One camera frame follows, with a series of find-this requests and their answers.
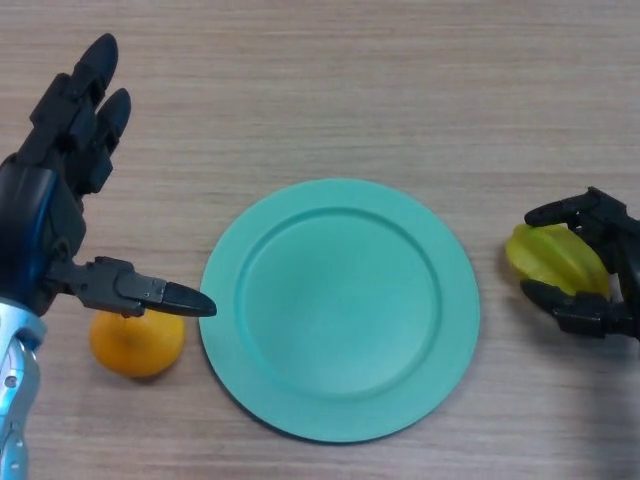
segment robotic hand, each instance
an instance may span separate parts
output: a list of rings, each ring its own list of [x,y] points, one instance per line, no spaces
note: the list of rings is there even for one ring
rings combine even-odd
[[[596,188],[536,208],[525,215],[532,227],[566,223],[600,257],[610,274],[617,274],[623,301],[524,280],[525,295],[551,314],[564,332],[603,338],[620,334],[640,340],[640,222],[626,206]]]
[[[0,478],[27,477],[24,427],[39,388],[41,318],[60,293],[85,307],[140,316],[145,309],[192,317],[216,314],[189,287],[136,273],[99,257],[73,262],[86,233],[83,197],[100,192],[131,112],[126,90],[97,111],[116,69],[115,38],[100,37],[58,74],[37,104],[33,129],[0,165]]]

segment teal plate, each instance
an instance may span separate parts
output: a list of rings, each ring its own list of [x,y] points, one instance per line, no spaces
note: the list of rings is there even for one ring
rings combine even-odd
[[[211,255],[200,319],[211,365],[253,416],[331,443],[386,436],[456,387],[480,325],[471,263],[430,210],[328,179],[244,212]]]

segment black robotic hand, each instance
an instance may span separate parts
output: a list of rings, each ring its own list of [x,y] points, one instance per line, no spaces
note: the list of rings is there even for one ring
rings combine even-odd
[[[532,227],[565,223],[617,274],[623,301],[524,280],[525,295],[558,321],[561,330],[591,337],[621,334],[640,340],[640,222],[625,204],[590,187],[587,193],[536,208],[525,215]]]
[[[131,263],[107,257],[73,263],[86,233],[83,197],[100,192],[111,174],[110,156],[131,113],[124,89],[98,110],[117,63],[116,40],[103,35],[71,75],[55,77],[30,116],[26,141],[0,165],[0,297],[39,316],[59,293],[127,316],[146,308],[213,316],[216,306],[206,295],[139,275]]]

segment silver robotic arm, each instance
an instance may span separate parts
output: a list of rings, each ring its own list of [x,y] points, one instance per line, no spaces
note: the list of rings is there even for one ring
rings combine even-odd
[[[40,386],[36,352],[44,322],[11,300],[0,299],[0,479],[25,480],[29,453],[24,428]]]
[[[117,61],[115,38],[96,40],[72,74],[54,78],[24,144],[0,164],[0,480],[27,478],[24,429],[40,385],[35,355],[46,332],[42,317],[58,294],[124,316],[147,308],[216,314],[201,292],[140,275],[127,261],[73,261],[86,233],[83,199],[110,176],[131,113],[124,89],[100,107]]]

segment wooden table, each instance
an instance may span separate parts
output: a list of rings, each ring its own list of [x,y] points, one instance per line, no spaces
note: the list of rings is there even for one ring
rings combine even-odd
[[[213,380],[190,322],[155,382],[116,377],[92,313],[46,316],[31,478],[640,478],[633,342],[562,335],[503,261],[524,212],[598,186],[640,214],[637,0],[184,0],[0,5],[0,146],[53,76],[116,35],[133,115],[80,259],[198,285],[233,219],[291,183],[357,176],[424,202],[476,269],[483,324],[456,392],[415,427],[352,447],[282,438]]]

